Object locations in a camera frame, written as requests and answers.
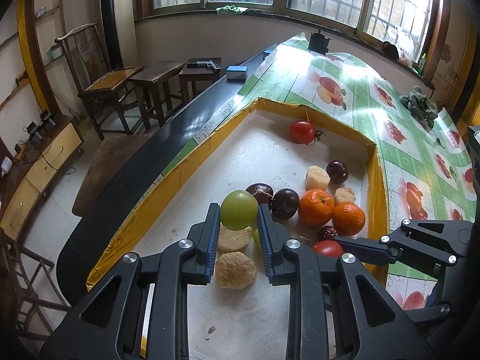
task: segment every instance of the windowsill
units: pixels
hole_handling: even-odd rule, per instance
[[[166,14],[161,14],[161,15],[152,15],[152,16],[148,16],[148,17],[143,17],[142,19],[136,19],[135,22],[139,23],[139,22],[142,22],[142,21],[157,19],[157,18],[160,18],[160,17],[174,17],[174,16],[185,16],[185,15],[216,15],[216,14],[217,14],[217,11],[214,10],[214,9],[199,9],[199,10],[194,10],[194,11],[174,12],[174,13],[166,13]],[[421,81],[422,84],[424,84],[427,88],[430,88],[432,91],[435,90],[435,86],[431,82],[424,79],[422,76],[420,76],[413,69],[408,68],[407,66],[401,64],[399,61],[395,61],[393,59],[387,58],[383,51],[369,45],[368,43],[364,42],[363,40],[361,40],[360,38],[358,38],[356,36],[352,36],[349,33],[345,33],[345,32],[342,32],[340,30],[336,30],[334,28],[327,28],[325,26],[320,26],[318,24],[311,23],[309,21],[296,19],[296,18],[291,17],[291,16],[278,15],[278,14],[274,14],[274,13],[271,13],[269,11],[264,11],[264,10],[260,10],[260,9],[248,9],[247,11],[243,12],[242,15],[243,16],[263,17],[263,18],[276,19],[276,20],[285,20],[285,21],[289,21],[291,23],[297,23],[297,24],[301,24],[301,25],[304,25],[304,26],[307,26],[307,27],[311,27],[312,29],[321,30],[323,32],[327,32],[327,33],[330,33],[332,35],[338,36],[340,38],[349,40],[349,41],[354,42],[354,43],[356,43],[356,44],[358,44],[362,47],[365,47],[367,50],[369,50],[371,52],[374,52],[375,54],[378,54],[379,56],[381,56],[385,60],[389,61],[390,63],[392,63],[394,65],[396,65],[398,68],[402,69],[406,73],[410,74],[415,79]]]

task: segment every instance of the green cloth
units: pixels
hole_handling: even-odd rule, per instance
[[[243,8],[243,7],[236,7],[234,5],[225,5],[224,7],[217,8],[217,13],[218,14],[233,14],[233,15],[239,15],[243,12],[245,12],[248,8]]]

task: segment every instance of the yellow frame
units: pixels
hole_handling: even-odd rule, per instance
[[[308,120],[315,125],[322,126],[341,137],[363,146],[369,156],[366,163],[368,174],[368,238],[379,239],[388,232],[389,211],[387,193],[377,145],[361,132],[307,105],[278,103],[258,98],[240,110],[234,117],[221,125],[192,150],[134,208],[110,240],[109,245],[90,272],[87,279],[87,288],[93,287],[119,258],[135,247],[190,176],[222,144],[245,117],[255,110]],[[367,264],[366,267],[380,283],[386,284],[388,266]]]

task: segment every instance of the bottle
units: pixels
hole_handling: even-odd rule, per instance
[[[423,54],[420,58],[420,62],[418,63],[418,74],[422,75],[423,67],[425,66],[425,60],[427,59],[427,55]]]

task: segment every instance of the wooden chair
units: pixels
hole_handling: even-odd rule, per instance
[[[38,262],[31,278],[26,273],[21,259],[22,254]],[[29,332],[29,325],[35,314],[39,316],[48,332],[53,333],[53,329],[40,307],[59,311],[69,311],[71,309],[50,277],[47,267],[53,268],[54,263],[18,244],[8,237],[0,227],[0,312],[2,319],[20,337],[38,341],[45,341],[49,337],[45,334]],[[46,278],[55,294],[57,294],[60,303],[40,299],[35,292],[33,282],[41,269],[45,272]],[[28,311],[22,311],[25,303],[31,305]]]
[[[149,126],[146,112],[143,107],[140,107],[141,117],[135,123],[133,128],[130,129],[127,120],[125,119],[125,111],[138,107],[138,102],[135,101],[130,104],[122,103],[127,95],[133,90],[133,86],[127,88],[129,78],[135,73],[141,71],[143,66],[125,67],[112,70],[104,45],[100,40],[97,24],[98,21],[74,28],[65,36],[55,39],[55,43],[60,43],[62,45],[63,52],[65,53],[68,66],[73,76],[73,81],[78,89],[78,96],[82,99],[88,117],[92,121],[92,125],[100,139],[104,139],[104,132],[132,135],[142,122],[145,124],[145,128]],[[94,32],[92,42],[87,36],[87,31],[90,29],[93,29]],[[75,41],[75,46],[80,53],[83,66],[86,69],[90,81],[90,84],[86,88],[83,88],[80,83],[79,75],[76,71],[70,51],[69,38],[72,37]],[[117,111],[124,130],[103,130],[101,128],[102,124],[113,111]]]

